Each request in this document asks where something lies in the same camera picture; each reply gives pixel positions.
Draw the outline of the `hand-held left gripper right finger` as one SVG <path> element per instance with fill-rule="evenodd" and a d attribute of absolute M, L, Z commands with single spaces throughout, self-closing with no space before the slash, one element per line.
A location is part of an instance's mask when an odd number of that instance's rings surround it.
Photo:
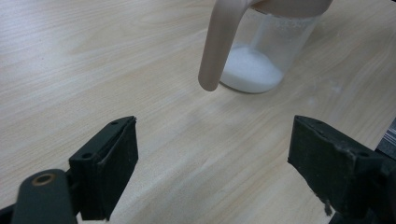
<path fill-rule="evenodd" d="M 396 218 L 396 146 L 384 141 L 371 150 L 323 121 L 296 116 L 288 163 L 327 214 Z"/>

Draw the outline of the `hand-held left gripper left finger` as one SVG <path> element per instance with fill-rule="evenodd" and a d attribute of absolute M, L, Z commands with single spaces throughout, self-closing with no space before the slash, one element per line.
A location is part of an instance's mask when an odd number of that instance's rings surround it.
<path fill-rule="evenodd" d="M 109 122 L 70 159 L 83 220 L 110 220 L 138 161 L 136 117 Z"/>

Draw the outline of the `clear glass jar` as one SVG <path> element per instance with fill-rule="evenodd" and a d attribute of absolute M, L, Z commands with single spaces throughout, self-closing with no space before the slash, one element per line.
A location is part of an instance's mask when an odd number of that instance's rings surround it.
<path fill-rule="evenodd" d="M 238 25 L 232 47 L 259 51 L 284 77 L 317 23 L 317 17 L 289 19 L 250 9 Z"/>

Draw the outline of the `white powder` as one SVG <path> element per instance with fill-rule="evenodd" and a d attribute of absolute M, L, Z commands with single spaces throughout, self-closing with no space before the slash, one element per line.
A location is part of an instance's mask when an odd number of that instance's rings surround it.
<path fill-rule="evenodd" d="M 220 82 L 232 89 L 261 93 L 277 86 L 283 73 L 259 51 L 248 46 L 232 47 Z"/>

